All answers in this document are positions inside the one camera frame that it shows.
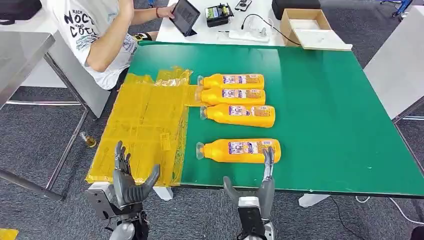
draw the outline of orange bottle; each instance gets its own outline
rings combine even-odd
[[[280,143],[276,139],[219,139],[212,143],[196,145],[197,159],[208,158],[220,163],[263,164],[263,149],[271,146],[274,150],[274,163],[281,158]]]
[[[210,105],[264,105],[265,91],[262,89],[199,89],[195,93],[195,100]]]
[[[197,84],[204,89],[264,89],[265,79],[262,74],[214,74],[198,76]]]
[[[276,120],[273,106],[228,105],[225,103],[200,108],[201,119],[212,119],[221,124],[235,124],[270,128]]]

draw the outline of robotic hand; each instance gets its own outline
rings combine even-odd
[[[113,185],[93,184],[85,191],[96,214],[102,220],[116,219],[109,240],[147,240],[150,224],[143,211],[142,201],[146,199],[160,176],[160,165],[155,165],[147,180],[136,185],[130,169],[130,154],[125,156],[125,147],[119,141],[115,148],[115,169],[113,170]],[[115,192],[117,205],[111,203]]]
[[[237,240],[274,240],[275,231],[270,221],[273,206],[275,185],[273,175],[274,151],[272,147],[263,150],[265,156],[265,171],[263,180],[256,196],[240,196],[234,189],[230,178],[223,178],[224,191],[232,202],[237,205],[243,232]]]

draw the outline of green table mat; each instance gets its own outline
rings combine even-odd
[[[299,47],[148,42],[130,73],[156,77],[181,66],[198,75],[260,73],[272,128],[200,120],[189,110],[181,184],[257,188],[263,164],[196,158],[197,142],[274,138],[283,146],[273,177],[280,190],[424,196],[424,178],[352,52]]]

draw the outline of small glass bottle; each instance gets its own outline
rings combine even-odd
[[[87,133],[85,131],[82,131],[79,135],[89,148],[93,148],[94,146],[96,146],[97,141],[94,139],[94,137],[87,136]]]

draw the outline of cardboard box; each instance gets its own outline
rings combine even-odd
[[[282,14],[280,31],[304,49],[350,51],[351,44],[346,44],[332,30],[321,9],[286,8]],[[281,36],[286,46],[296,46]]]

